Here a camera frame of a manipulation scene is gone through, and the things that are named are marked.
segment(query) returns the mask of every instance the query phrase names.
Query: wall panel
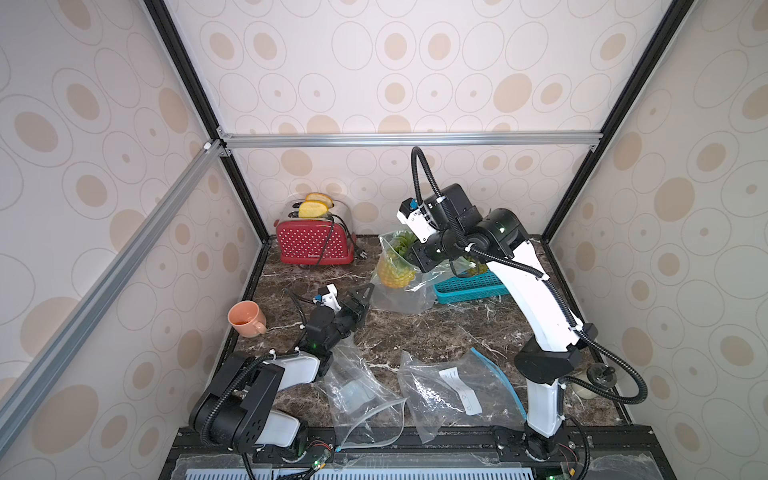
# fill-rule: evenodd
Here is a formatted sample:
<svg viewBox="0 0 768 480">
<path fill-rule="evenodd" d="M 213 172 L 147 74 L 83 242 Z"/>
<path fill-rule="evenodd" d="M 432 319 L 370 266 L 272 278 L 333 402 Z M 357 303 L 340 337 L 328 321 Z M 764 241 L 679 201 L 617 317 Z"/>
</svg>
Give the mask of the wall panel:
<svg viewBox="0 0 768 480">
<path fill-rule="evenodd" d="M 683 480 L 768 468 L 767 12 L 698 5 L 553 240 Z"/>
<path fill-rule="evenodd" d="M 260 242 L 216 164 L 0 459 L 2 480 L 157 478 Z"/>
<path fill-rule="evenodd" d="M 0 6 L 0 396 L 200 150 L 131 0 Z"/>
<path fill-rule="evenodd" d="M 588 151 L 587 145 L 424 148 L 442 187 L 458 183 L 485 215 L 507 207 L 541 233 Z M 288 199 L 322 191 L 353 209 L 357 233 L 402 228 L 400 202 L 413 197 L 410 147 L 238 149 L 235 158 L 268 231 Z M 424 198 L 432 194 L 419 168 Z"/>
<path fill-rule="evenodd" d="M 169 1 L 240 134 L 599 130 L 668 2 Z"/>
</svg>

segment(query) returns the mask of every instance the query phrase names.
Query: metal rail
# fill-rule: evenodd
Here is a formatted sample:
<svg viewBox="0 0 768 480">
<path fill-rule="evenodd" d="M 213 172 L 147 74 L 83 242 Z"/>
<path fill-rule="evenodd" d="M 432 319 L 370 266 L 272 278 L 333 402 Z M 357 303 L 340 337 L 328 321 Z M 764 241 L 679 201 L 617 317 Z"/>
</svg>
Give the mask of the metal rail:
<svg viewBox="0 0 768 480">
<path fill-rule="evenodd" d="M 32 363 L 25 377 L 0 408 L 0 457 L 2 457 L 27 422 L 42 404 L 74 356 L 85 343 L 101 317 L 117 299 L 167 229 L 181 205 L 200 183 L 205 172 L 218 161 L 223 151 L 219 140 L 207 144 L 187 166 L 181 177 L 144 221 L 138 232 L 112 261 L 88 295 L 81 300 L 65 322 L 64 328 L 48 348 Z"/>
<path fill-rule="evenodd" d="M 440 145 L 597 145 L 599 131 L 513 131 L 404 134 L 302 134 L 239 135 L 223 134 L 227 148 L 271 147 L 398 147 Z"/>
</svg>

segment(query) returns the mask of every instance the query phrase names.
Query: teal plastic basket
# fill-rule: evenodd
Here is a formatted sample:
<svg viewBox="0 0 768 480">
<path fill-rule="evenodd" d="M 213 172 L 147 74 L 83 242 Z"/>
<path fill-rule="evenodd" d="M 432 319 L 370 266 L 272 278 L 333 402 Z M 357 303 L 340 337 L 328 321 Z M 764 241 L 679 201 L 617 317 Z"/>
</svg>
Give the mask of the teal plastic basket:
<svg viewBox="0 0 768 480">
<path fill-rule="evenodd" d="M 440 303 L 465 302 L 490 296 L 508 295 L 507 287 L 495 273 L 486 272 L 469 278 L 454 276 L 435 285 L 437 301 Z"/>
</svg>

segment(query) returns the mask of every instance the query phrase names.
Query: plastic bag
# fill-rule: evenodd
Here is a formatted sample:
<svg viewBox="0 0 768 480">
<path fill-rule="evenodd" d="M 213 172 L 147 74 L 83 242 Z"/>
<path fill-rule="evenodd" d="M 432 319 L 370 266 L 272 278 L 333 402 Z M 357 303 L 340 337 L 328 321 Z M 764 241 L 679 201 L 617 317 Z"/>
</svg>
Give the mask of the plastic bag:
<svg viewBox="0 0 768 480">
<path fill-rule="evenodd" d="M 379 235 L 382 253 L 373 273 L 371 283 L 376 285 L 371 297 L 371 307 L 376 310 L 415 315 L 429 310 L 437 300 L 432 285 L 453 277 L 448 261 L 440 263 L 433 270 L 422 273 L 402 256 L 408 245 L 418 242 L 410 230 Z M 463 258 L 453 262 L 454 269 L 461 273 L 472 265 Z"/>
<path fill-rule="evenodd" d="M 474 348 L 455 362 L 430 364 L 403 351 L 397 381 L 422 443 L 433 440 L 443 425 L 522 430 L 525 423 L 507 377 Z"/>
<path fill-rule="evenodd" d="M 400 437 L 406 400 L 376 380 L 352 335 L 333 347 L 333 361 L 318 386 L 328 396 L 341 449 L 381 447 Z"/>
</svg>

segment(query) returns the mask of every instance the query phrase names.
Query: marble countertop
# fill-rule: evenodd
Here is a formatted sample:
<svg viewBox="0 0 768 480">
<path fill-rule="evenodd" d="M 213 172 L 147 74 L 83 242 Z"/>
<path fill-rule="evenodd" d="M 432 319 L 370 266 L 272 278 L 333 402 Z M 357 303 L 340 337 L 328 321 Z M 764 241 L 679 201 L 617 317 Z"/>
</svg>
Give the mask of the marble countertop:
<svg viewBox="0 0 768 480">
<path fill-rule="evenodd" d="M 269 349 L 279 352 L 293 347 L 301 332 L 301 322 L 284 288 L 311 298 L 317 294 L 318 288 L 327 283 L 334 283 L 339 294 L 343 295 L 350 287 L 368 282 L 376 268 L 381 247 L 376 237 L 360 238 L 359 242 L 369 254 L 367 260 L 355 260 L 350 265 L 305 268 L 281 263 L 280 247 L 273 241 L 253 296 L 253 301 L 259 304 L 266 316 L 267 333 L 252 339 L 240 338 L 236 351 L 258 356 Z M 557 282 L 543 249 L 537 243 L 535 246 L 542 266 Z M 306 304 L 303 307 L 306 307 L 304 311 L 308 316 L 312 307 Z M 420 315 L 371 310 L 365 328 L 355 333 L 355 343 L 376 378 L 398 394 L 400 388 L 396 372 L 403 350 L 429 363 L 456 360 L 475 347 L 502 369 L 527 408 L 525 378 L 512 360 L 531 335 L 531 327 L 515 301 L 510 295 L 504 295 L 451 305 L 435 304 Z M 580 369 L 586 368 L 591 361 L 591 355 L 585 351 Z M 566 412 L 582 425 L 621 424 L 613 402 L 601 397 L 580 399 L 570 387 L 565 396 L 565 406 Z M 280 392 L 275 408 L 305 419 L 311 426 L 333 426 L 325 395 L 311 385 L 295 386 Z M 406 408 L 406 426 L 412 425 Z"/>
</svg>

